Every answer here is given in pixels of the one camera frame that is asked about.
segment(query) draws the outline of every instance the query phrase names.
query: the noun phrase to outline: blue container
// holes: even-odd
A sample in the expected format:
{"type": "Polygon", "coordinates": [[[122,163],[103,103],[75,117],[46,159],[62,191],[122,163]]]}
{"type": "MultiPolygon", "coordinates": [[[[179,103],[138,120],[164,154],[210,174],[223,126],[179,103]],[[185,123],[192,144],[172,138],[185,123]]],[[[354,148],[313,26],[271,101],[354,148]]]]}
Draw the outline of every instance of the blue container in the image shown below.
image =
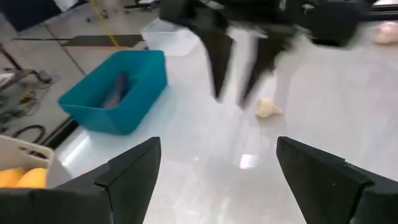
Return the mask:
{"type": "Polygon", "coordinates": [[[166,84],[162,51],[124,50],[110,56],[61,96],[58,103],[86,129],[129,134],[141,122],[166,84]],[[101,108],[122,71],[128,71],[126,96],[114,108],[101,108]]]}

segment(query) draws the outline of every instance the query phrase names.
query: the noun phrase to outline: glossy surface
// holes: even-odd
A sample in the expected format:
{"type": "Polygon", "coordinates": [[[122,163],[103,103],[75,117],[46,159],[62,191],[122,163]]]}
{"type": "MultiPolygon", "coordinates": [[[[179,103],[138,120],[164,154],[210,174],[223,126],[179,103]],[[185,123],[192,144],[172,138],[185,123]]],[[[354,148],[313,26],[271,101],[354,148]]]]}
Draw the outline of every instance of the glossy surface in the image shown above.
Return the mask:
{"type": "Polygon", "coordinates": [[[255,101],[246,110],[236,104],[252,42],[235,30],[221,102],[210,95],[197,47],[188,57],[167,59],[169,86],[131,135],[78,129],[56,154],[78,176],[160,136],[162,163],[145,224],[305,223],[276,158],[278,136],[398,180],[398,47],[373,45],[372,31],[347,50],[299,40],[255,96],[273,99],[283,115],[257,119],[255,101]]]}

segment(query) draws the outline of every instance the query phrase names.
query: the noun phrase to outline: pink object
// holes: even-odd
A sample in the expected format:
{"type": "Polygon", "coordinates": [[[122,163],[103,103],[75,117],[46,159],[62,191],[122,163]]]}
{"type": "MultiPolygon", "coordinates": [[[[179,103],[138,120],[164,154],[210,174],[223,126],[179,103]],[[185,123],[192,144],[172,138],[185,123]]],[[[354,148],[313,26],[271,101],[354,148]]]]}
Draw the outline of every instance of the pink object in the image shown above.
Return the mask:
{"type": "Polygon", "coordinates": [[[377,44],[391,44],[398,42],[398,23],[383,22],[376,31],[374,41],[377,44]]]}

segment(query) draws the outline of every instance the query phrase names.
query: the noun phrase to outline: yellow cable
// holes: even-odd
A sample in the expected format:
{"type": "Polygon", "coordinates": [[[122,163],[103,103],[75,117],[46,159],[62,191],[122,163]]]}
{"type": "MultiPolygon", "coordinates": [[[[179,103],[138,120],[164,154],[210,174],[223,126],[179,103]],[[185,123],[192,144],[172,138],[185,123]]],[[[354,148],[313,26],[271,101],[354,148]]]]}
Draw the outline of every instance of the yellow cable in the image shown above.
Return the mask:
{"type": "Polygon", "coordinates": [[[97,17],[99,18],[99,21],[102,25],[102,27],[104,28],[105,32],[108,33],[108,37],[109,39],[111,39],[112,44],[121,49],[122,47],[118,44],[118,42],[114,39],[113,34],[111,32],[111,29],[108,27],[108,25],[106,25],[106,22],[104,20],[104,18],[101,15],[100,10],[98,9],[97,5],[95,4],[94,0],[90,0],[91,6],[93,6],[93,9],[95,11],[95,14],[97,15],[97,17]]]}

